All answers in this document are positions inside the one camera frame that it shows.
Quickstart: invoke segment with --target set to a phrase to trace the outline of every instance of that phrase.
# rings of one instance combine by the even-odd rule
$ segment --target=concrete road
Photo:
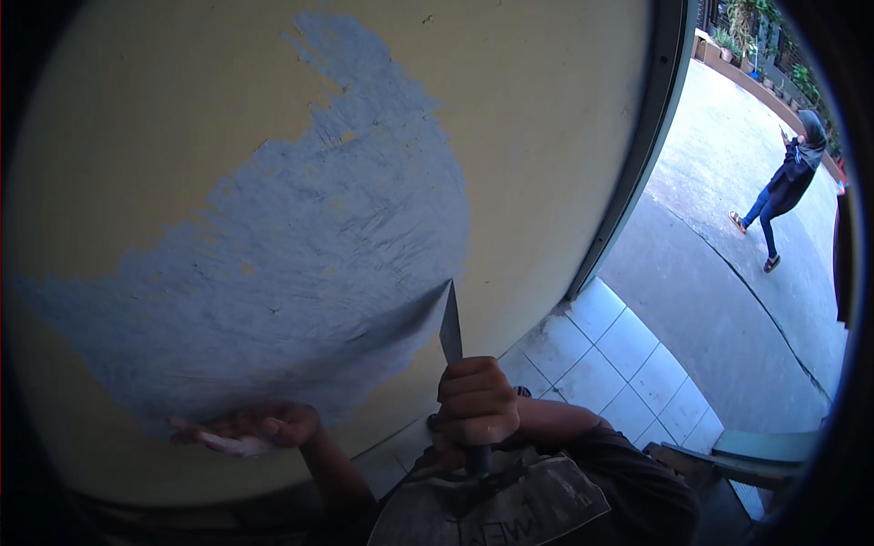
[[[781,263],[771,274],[761,269],[759,223],[744,236],[727,217],[745,215],[780,166],[781,126],[794,134],[692,61],[644,196],[600,272],[726,427],[739,430],[815,428],[835,395],[846,342],[835,320],[837,189],[828,171],[820,167],[798,206],[772,221]]]

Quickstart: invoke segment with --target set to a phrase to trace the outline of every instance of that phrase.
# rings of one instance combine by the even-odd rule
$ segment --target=hijab
[[[813,110],[800,110],[798,117],[808,134],[804,143],[798,146],[798,154],[811,169],[816,170],[822,161],[822,152],[825,151],[825,129]]]

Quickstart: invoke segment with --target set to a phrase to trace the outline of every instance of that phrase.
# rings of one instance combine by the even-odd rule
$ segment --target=blue paint patch
[[[147,434],[266,398],[348,419],[436,331],[461,274],[468,204],[439,103],[354,17],[295,23],[309,48],[290,46],[343,90],[298,142],[265,142],[202,222],[165,227],[116,275],[14,281]]]

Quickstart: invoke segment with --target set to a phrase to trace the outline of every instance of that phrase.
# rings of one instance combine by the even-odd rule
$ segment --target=knife
[[[443,324],[440,325],[440,345],[447,365],[461,360],[461,324],[458,322],[458,301],[455,299],[453,279],[449,280],[449,296],[443,312]],[[468,460],[468,476],[479,480],[487,478],[491,470],[491,446],[467,446],[465,454]]]

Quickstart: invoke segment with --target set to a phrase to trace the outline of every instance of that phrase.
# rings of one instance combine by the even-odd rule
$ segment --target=door frame
[[[597,274],[635,209],[662,151],[683,92],[695,41],[697,0],[660,0],[655,3],[653,15],[649,64],[637,129],[604,218],[565,294],[569,301],[575,300]]]

